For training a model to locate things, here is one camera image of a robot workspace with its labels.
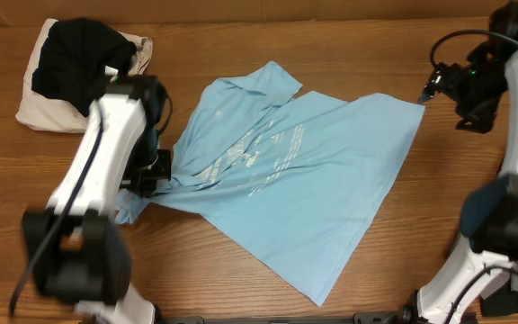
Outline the light blue t-shirt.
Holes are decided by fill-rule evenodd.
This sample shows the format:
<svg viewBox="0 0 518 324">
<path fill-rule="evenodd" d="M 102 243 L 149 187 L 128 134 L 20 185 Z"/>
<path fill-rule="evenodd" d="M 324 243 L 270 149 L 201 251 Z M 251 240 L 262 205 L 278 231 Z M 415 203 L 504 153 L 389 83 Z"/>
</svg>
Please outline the light blue t-shirt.
<svg viewBox="0 0 518 324">
<path fill-rule="evenodd" d="M 346 102 L 269 62 L 208 85 L 152 202 L 200 214 L 316 305 L 392 188 L 424 107 Z"/>
</svg>

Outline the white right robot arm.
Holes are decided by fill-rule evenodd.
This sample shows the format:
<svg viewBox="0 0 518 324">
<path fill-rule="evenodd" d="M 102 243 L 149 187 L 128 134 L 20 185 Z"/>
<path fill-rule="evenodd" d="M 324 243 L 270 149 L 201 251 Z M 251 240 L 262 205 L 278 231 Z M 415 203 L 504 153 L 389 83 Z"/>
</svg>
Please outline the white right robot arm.
<svg viewBox="0 0 518 324">
<path fill-rule="evenodd" d="M 518 279 L 518 1 L 495 10 L 483 30 L 487 40 L 467 56 L 467 65 L 434 62 L 420 103 L 444 94 L 456 104 L 457 129 L 492 130 L 502 95 L 510 95 L 508 141 L 491 183 L 472 192 L 460 213 L 452 252 L 433 280 L 415 291 L 391 323 L 474 323 L 467 313 Z"/>
</svg>

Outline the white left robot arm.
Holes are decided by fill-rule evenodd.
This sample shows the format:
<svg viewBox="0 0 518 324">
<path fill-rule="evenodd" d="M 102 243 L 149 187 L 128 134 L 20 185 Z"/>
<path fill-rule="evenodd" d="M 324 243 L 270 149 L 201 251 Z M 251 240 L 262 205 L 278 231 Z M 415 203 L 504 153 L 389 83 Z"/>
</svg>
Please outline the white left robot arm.
<svg viewBox="0 0 518 324">
<path fill-rule="evenodd" d="M 131 257 L 114 224 L 119 190 L 149 197 L 171 175 L 157 124 L 173 103 L 156 76 L 112 76 L 90 105 L 74 160 L 42 211 L 26 210 L 28 265 L 14 288 L 14 315 L 32 279 L 39 294 L 71 304 L 95 323 L 155 324 L 160 309 L 131 283 Z"/>
</svg>

